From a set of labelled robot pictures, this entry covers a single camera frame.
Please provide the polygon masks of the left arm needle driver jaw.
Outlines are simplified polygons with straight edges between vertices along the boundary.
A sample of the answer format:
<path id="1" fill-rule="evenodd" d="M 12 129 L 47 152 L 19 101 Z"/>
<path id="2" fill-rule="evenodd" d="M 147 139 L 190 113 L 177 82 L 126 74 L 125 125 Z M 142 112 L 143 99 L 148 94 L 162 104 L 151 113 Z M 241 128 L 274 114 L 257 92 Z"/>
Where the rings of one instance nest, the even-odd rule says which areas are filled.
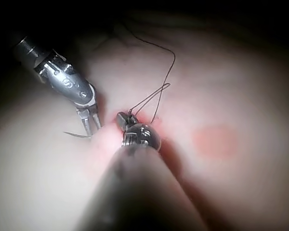
<path id="1" fill-rule="evenodd" d="M 87 135 L 92 135 L 92 128 L 89 122 L 90 112 L 88 109 L 77 109 L 77 113 L 82 121 Z"/>
<path id="2" fill-rule="evenodd" d="M 98 112 L 96 110 L 92 110 L 91 115 L 92 115 L 92 118 L 93 118 L 93 121 L 96 125 L 97 130 L 100 130 L 102 127 L 102 124 L 101 124 Z"/>

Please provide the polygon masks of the right arm needle driver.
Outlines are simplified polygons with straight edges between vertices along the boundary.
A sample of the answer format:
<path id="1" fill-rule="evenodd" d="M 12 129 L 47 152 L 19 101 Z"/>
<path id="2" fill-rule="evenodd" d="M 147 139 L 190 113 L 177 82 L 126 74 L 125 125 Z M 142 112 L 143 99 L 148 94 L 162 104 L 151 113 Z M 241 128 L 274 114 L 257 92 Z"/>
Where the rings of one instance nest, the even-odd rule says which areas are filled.
<path id="1" fill-rule="evenodd" d="M 121 146 L 129 146 L 134 144 L 150 146 L 156 151 L 159 151 L 161 148 L 161 138 L 150 125 L 137 123 L 129 127 L 123 133 L 123 141 Z"/>

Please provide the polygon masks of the right arm needle driver jaw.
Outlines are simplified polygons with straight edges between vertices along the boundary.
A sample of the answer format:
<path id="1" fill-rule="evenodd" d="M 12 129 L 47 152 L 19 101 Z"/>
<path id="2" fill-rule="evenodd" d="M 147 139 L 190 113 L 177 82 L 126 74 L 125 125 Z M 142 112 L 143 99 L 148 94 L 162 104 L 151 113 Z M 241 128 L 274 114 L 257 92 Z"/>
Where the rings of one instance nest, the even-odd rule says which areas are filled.
<path id="1" fill-rule="evenodd" d="M 127 126 L 127 114 L 125 112 L 118 112 L 116 115 L 116 123 L 121 131 L 125 131 Z"/>
<path id="2" fill-rule="evenodd" d="M 135 124 L 138 123 L 138 119 L 135 115 L 133 114 L 128 114 L 128 118 L 127 118 L 127 127 L 132 127 Z"/>

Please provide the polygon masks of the left arm needle driver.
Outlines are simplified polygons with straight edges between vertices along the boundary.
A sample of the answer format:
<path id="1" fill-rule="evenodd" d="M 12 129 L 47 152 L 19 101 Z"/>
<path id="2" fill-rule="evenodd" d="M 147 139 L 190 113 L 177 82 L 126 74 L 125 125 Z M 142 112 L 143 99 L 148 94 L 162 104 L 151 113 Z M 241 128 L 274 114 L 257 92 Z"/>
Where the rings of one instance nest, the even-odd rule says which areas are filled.
<path id="1" fill-rule="evenodd" d="M 76 107 L 87 108 L 96 104 L 96 91 L 93 85 L 56 51 L 52 50 L 34 71 Z"/>

